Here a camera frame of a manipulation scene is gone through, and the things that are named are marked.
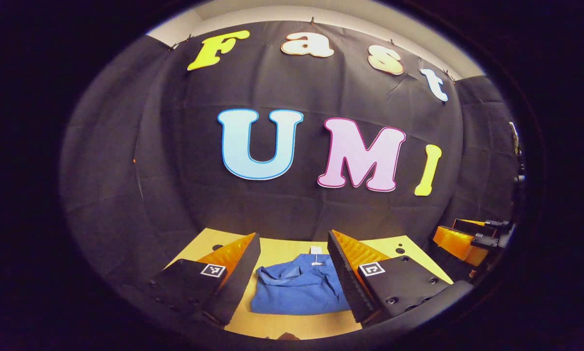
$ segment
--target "pink letter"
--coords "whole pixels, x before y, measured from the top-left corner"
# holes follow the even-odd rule
[[[406,138],[403,131],[385,127],[366,149],[359,127],[348,118],[329,118],[325,128],[331,132],[331,148],[325,173],[318,177],[323,187],[339,188],[346,184],[342,176],[344,162],[352,186],[358,187],[374,167],[372,178],[366,187],[373,191],[393,191],[396,188],[394,175],[401,144]]]

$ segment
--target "orange component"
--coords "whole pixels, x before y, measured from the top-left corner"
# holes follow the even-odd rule
[[[433,241],[442,249],[448,251],[461,261],[465,261],[477,267],[485,258],[488,249],[472,246],[470,243],[474,237],[448,227],[437,227]]]
[[[357,280],[359,280],[364,289],[368,291],[368,287],[366,287],[364,281],[361,280],[357,268],[361,264],[388,260],[389,257],[385,253],[377,251],[376,249],[373,249],[372,247],[363,244],[363,242],[351,238],[348,235],[342,234],[338,231],[333,231],[333,234],[335,235],[339,246],[342,248],[344,256],[346,256],[346,260],[348,260],[348,264],[350,264],[350,268],[352,268],[353,272],[355,272]]]
[[[469,220],[469,219],[460,219],[460,220],[462,220],[463,222],[470,222],[470,223],[482,225],[483,227],[485,226],[485,222],[481,222],[479,220]],[[455,224],[457,224],[457,220],[456,219],[452,223],[452,226],[454,227]]]
[[[234,269],[238,265],[240,258],[242,257],[243,253],[245,253],[245,249],[255,236],[255,233],[249,234],[244,238],[239,238],[238,240],[231,242],[223,247],[212,251],[212,253],[208,253],[207,255],[199,258],[196,260],[197,262],[201,262],[204,264],[216,264],[216,265],[224,265],[227,269],[227,275],[223,278],[220,286],[220,289],[225,282],[227,282],[227,278],[232,275]]]

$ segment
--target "yellow letter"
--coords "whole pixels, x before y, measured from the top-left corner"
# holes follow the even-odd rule
[[[188,70],[193,71],[194,69],[212,66],[213,64],[218,63],[220,60],[220,58],[216,56],[218,50],[220,50],[221,54],[229,53],[234,45],[236,45],[236,38],[249,38],[249,31],[239,31],[207,38],[201,42],[203,47],[196,56],[195,61],[189,64]]]
[[[288,55],[310,54],[317,58],[328,58],[333,55],[329,47],[329,38],[318,33],[292,33],[286,36],[287,42],[281,45],[281,51]]]
[[[380,45],[370,45],[368,47],[368,62],[380,71],[398,75],[404,72],[403,65],[399,62],[401,56],[392,49]]]
[[[435,169],[437,168],[437,161],[442,157],[442,149],[429,144],[426,145],[426,166],[424,166],[424,173],[420,185],[415,187],[414,194],[417,196],[428,196],[432,187],[433,178],[435,177]]]

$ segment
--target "blue shirt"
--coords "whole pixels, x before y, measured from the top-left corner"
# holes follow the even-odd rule
[[[312,262],[323,265],[312,265]],[[254,313],[314,315],[350,310],[329,255],[301,254],[294,261],[259,267]]]

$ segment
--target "black fabric backdrop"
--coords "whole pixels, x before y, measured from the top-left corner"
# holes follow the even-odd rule
[[[203,39],[243,29],[250,37],[219,54],[218,64],[187,71]],[[301,31],[327,36],[335,54],[283,54],[285,35]],[[172,51],[147,36],[134,42],[83,94],[64,138],[62,200],[76,242],[93,267],[115,287],[132,289],[135,281],[160,271],[205,227],[289,240],[323,241],[329,229],[359,239],[408,235],[426,247],[448,202],[442,222],[506,218],[510,182],[504,181],[515,167],[504,163],[496,169],[489,157],[495,148],[504,150],[502,154],[510,146],[508,124],[500,126],[508,110],[501,111],[500,119],[489,115],[481,106],[502,105],[501,100],[479,100],[475,92],[492,85],[488,80],[451,84],[440,69],[399,47],[393,48],[405,73],[383,73],[367,61],[373,44],[391,47],[349,29],[292,21],[220,29]],[[444,80],[448,102],[431,94],[421,68],[433,69]],[[465,129],[460,98],[472,104],[464,107]],[[287,173],[251,181],[225,169],[216,116],[238,107],[260,115],[250,141],[257,160],[274,154],[270,111],[293,109],[305,115]],[[330,117],[355,120],[367,146],[385,126],[407,134],[395,191],[355,189],[350,182],[325,189],[316,183],[328,157],[330,134],[323,123]],[[496,122],[489,120],[499,124],[497,133],[480,132],[495,130]],[[464,148],[464,142],[472,147]],[[417,197],[414,188],[429,143],[443,154],[432,193]],[[488,211],[473,212],[462,202],[484,205]]]

